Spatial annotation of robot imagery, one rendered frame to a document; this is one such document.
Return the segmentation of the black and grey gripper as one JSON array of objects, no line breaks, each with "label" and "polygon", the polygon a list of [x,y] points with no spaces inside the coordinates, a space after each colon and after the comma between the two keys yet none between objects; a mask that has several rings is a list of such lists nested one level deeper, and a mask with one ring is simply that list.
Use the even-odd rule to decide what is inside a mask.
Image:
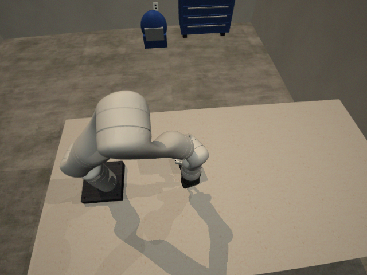
[{"label": "black and grey gripper", "polygon": [[[175,164],[182,165],[182,160],[174,159]],[[200,183],[200,176],[201,176],[201,169],[199,173],[195,175],[188,175],[186,174],[182,167],[181,167],[181,183],[183,188],[189,188],[195,185],[198,185]]]}]

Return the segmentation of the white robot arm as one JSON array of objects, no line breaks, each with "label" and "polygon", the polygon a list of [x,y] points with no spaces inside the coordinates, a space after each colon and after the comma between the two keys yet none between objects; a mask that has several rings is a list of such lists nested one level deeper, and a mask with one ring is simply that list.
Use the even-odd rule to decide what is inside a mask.
[{"label": "white robot arm", "polygon": [[195,175],[208,157],[208,150],[191,134],[167,131],[151,143],[147,101],[136,92],[118,91],[98,102],[91,121],[67,148],[60,170],[108,192],[118,182],[116,175],[104,164],[110,158],[179,159],[183,171]]}]

